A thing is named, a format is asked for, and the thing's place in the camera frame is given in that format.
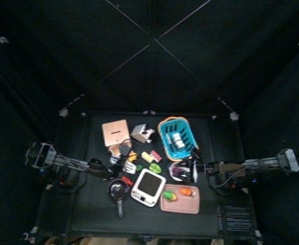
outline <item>cable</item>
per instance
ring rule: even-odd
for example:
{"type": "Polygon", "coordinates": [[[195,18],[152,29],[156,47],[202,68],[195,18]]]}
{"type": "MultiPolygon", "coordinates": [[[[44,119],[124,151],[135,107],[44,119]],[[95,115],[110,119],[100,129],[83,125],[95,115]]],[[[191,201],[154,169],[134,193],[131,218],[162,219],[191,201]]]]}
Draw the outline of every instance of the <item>cable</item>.
{"type": "Polygon", "coordinates": [[[241,171],[249,169],[249,168],[251,168],[251,167],[245,167],[245,168],[237,170],[237,171],[229,176],[229,178],[226,179],[226,181],[225,181],[221,185],[214,186],[214,188],[221,188],[222,186],[225,186],[226,183],[230,181],[230,179],[235,176],[235,174],[237,174],[238,172],[241,172],[241,171]]]}

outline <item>orange object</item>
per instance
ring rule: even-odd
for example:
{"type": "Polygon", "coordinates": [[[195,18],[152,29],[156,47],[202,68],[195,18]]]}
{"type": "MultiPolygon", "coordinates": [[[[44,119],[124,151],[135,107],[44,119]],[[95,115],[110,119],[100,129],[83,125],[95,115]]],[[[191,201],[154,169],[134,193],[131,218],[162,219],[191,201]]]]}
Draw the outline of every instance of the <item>orange object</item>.
{"type": "Polygon", "coordinates": [[[193,196],[194,195],[194,192],[193,192],[193,190],[190,188],[181,188],[179,189],[179,193],[182,195],[187,195],[187,196],[193,196]]]}

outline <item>toy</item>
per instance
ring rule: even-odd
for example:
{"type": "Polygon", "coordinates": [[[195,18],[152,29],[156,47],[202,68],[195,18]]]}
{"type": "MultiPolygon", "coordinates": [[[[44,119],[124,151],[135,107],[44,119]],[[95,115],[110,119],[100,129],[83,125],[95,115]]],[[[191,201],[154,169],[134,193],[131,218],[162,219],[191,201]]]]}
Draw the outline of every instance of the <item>toy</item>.
{"type": "Polygon", "coordinates": [[[170,191],[170,190],[166,190],[164,191],[164,199],[167,200],[167,201],[177,201],[178,200],[178,197],[177,197],[177,194],[172,192],[172,191],[170,191]]]}
{"type": "Polygon", "coordinates": [[[143,124],[135,127],[131,136],[142,143],[151,143],[152,140],[150,140],[150,136],[154,132],[155,130],[150,128],[150,125],[143,124]]]}
{"type": "Polygon", "coordinates": [[[193,192],[193,190],[190,188],[181,188],[178,191],[182,195],[186,195],[186,196],[194,196],[195,195],[195,193],[193,192]]]}

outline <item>white object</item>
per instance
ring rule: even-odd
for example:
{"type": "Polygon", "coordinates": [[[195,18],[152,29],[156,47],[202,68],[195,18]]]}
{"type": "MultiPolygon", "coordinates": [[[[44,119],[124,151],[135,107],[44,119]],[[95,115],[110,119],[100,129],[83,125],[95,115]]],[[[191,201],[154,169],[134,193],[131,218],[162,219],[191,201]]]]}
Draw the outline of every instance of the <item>white object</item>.
{"type": "Polygon", "coordinates": [[[151,143],[150,136],[154,132],[155,132],[154,129],[146,130],[146,124],[143,124],[135,127],[131,136],[142,143],[151,143]]]}
{"type": "Polygon", "coordinates": [[[132,198],[148,207],[154,207],[164,189],[166,178],[147,168],[139,174],[132,189],[132,198]]]}
{"type": "Polygon", "coordinates": [[[135,174],[135,170],[136,170],[135,164],[127,160],[124,163],[124,171],[131,174],[135,174]]]}

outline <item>table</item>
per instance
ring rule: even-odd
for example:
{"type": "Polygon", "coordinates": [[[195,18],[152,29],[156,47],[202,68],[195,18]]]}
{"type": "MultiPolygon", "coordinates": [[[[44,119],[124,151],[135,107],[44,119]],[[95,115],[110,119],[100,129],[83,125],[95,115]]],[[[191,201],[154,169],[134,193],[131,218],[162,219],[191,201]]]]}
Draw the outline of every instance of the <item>table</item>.
{"type": "MultiPolygon", "coordinates": [[[[92,158],[108,162],[108,151],[104,146],[103,123],[127,120],[130,132],[135,126],[150,124],[156,130],[151,136],[152,143],[140,143],[135,151],[150,152],[155,149],[164,157],[162,162],[163,176],[170,184],[175,182],[167,172],[170,160],[164,155],[164,145],[158,132],[158,124],[168,115],[144,116],[138,114],[86,113],[64,118],[57,130],[55,148],[63,155],[90,161],[92,158]]],[[[229,117],[199,117],[185,115],[205,162],[243,161],[243,147],[239,137],[238,122],[229,117]]],[[[40,214],[37,217],[37,237],[70,236],[115,236],[151,238],[218,238],[225,235],[222,229],[221,197],[211,190],[209,180],[199,173],[198,183],[201,202],[199,213],[185,214],[163,212],[160,202],[154,208],[138,203],[131,196],[124,199],[124,216],[118,216],[116,203],[107,195],[108,182],[86,173],[80,173],[84,182],[74,194],[59,193],[45,189],[40,214]]]]}

